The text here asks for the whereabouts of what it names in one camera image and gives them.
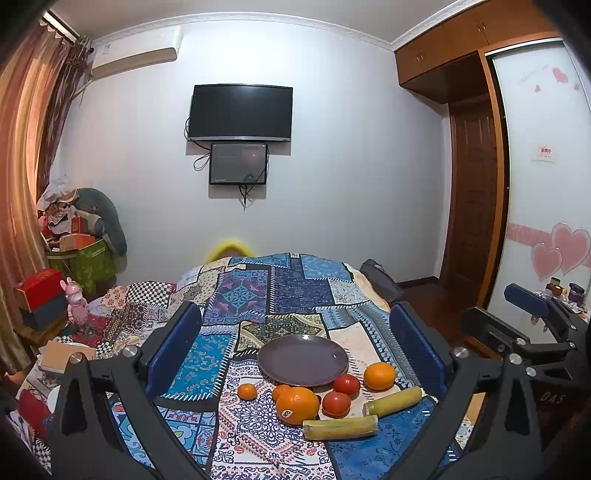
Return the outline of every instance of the television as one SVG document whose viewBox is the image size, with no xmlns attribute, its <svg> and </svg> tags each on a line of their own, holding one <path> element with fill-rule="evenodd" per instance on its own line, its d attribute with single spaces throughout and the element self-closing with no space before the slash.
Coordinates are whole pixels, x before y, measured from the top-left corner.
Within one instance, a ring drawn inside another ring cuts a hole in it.
<svg viewBox="0 0 591 480">
<path fill-rule="evenodd" d="M 291 141 L 292 87 L 195 85 L 189 140 Z"/>
</svg>

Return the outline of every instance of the white wall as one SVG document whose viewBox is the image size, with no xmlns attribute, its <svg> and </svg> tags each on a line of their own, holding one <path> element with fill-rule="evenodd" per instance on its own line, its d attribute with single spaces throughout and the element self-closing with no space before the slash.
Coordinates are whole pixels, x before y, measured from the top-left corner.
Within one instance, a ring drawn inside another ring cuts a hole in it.
<svg viewBox="0 0 591 480">
<path fill-rule="evenodd" d="M 433 274 L 442 119 L 399 87 L 391 51 L 292 24 L 183 29 L 175 62 L 92 83 L 61 139 L 56 171 L 119 211 L 129 246 L 120 283 L 176 281 L 230 238 L 258 255 L 307 252 L 357 268 L 374 258 L 400 281 Z M 183 128 L 199 83 L 294 88 L 291 145 L 272 147 L 268 184 L 246 211 L 237 187 L 212 188 L 207 169 L 193 170 L 200 150 Z"/>
<path fill-rule="evenodd" d="M 449 225 L 449 209 L 452 201 L 452 129 L 449 119 L 449 106 L 443 105 L 441 112 L 441 144 L 443 145 L 443 201 L 441 202 L 441 227 L 439 229 L 439 247 L 435 260 L 433 276 L 440 278 L 445 245 L 447 242 L 447 227 Z"/>
</svg>

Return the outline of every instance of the patchwork quilt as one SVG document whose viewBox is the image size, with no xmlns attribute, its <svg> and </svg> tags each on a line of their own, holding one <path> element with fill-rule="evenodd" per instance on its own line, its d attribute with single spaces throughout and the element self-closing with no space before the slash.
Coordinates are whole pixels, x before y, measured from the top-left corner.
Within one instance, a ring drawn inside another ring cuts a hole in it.
<svg viewBox="0 0 591 480">
<path fill-rule="evenodd" d="M 85 343 L 108 358 L 130 343 L 141 345 L 183 301 L 191 301 L 202 309 L 203 327 L 170 389 L 155 403 L 178 441 L 212 479 L 378 480 L 424 426 L 436 398 L 425 395 L 416 406 L 380 419 L 373 437 L 309 442 L 301 429 L 277 419 L 271 398 L 275 384 L 256 361 L 258 350 L 270 340 L 306 333 L 340 344 L 349 356 L 349 373 L 360 380 L 368 365 L 384 361 L 396 369 L 394 390 L 418 385 L 389 329 L 387 304 L 366 284 L 350 266 L 313 255 L 224 258 L 186 272 L 176 284 L 116 286 L 90 305 L 91 322 L 84 332 L 58 340 Z M 256 400 L 238 399 L 236 389 L 245 382 L 256 385 Z M 20 395 L 28 390 L 46 403 L 56 385 L 35 366 Z M 315 391 L 324 396 L 330 389 Z M 350 415 L 360 416 L 363 403 L 383 395 L 362 387 Z M 151 466 L 115 398 L 112 412 L 130 455 Z M 9 419 L 50 471 L 45 432 L 33 429 L 17 412 Z M 461 455 L 471 429 L 465 419 L 442 465 Z"/>
</svg>

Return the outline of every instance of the wooden cabinet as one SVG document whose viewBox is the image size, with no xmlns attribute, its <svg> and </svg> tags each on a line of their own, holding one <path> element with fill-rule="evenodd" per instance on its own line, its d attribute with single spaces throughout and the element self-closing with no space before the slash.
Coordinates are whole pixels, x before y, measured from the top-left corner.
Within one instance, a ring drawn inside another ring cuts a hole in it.
<svg viewBox="0 0 591 480">
<path fill-rule="evenodd" d="M 473 10 L 489 45 L 554 29 L 529 0 L 492 0 Z"/>
<path fill-rule="evenodd" d="M 411 42 L 396 52 L 398 83 L 403 84 L 423 73 L 421 46 Z"/>
<path fill-rule="evenodd" d="M 447 34 L 445 24 L 438 25 L 419 37 L 418 45 L 424 72 L 450 60 L 450 36 Z"/>
<path fill-rule="evenodd" d="M 449 18 L 397 50 L 399 83 L 486 45 L 552 29 L 531 0 L 489 0 Z"/>
<path fill-rule="evenodd" d="M 444 24 L 429 30 L 396 52 L 398 81 L 405 83 L 448 61 L 450 37 Z"/>
<path fill-rule="evenodd" d="M 450 39 L 448 61 L 468 55 L 487 45 L 480 22 L 478 8 L 471 8 L 442 23 Z"/>
</svg>

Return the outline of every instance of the small monitor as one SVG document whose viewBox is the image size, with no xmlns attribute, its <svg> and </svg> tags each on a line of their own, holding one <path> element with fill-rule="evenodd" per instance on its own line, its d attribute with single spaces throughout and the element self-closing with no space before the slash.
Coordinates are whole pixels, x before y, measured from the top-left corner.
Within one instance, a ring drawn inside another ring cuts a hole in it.
<svg viewBox="0 0 591 480">
<path fill-rule="evenodd" d="M 213 143 L 209 161 L 211 185 L 267 183 L 267 144 Z"/>
</svg>

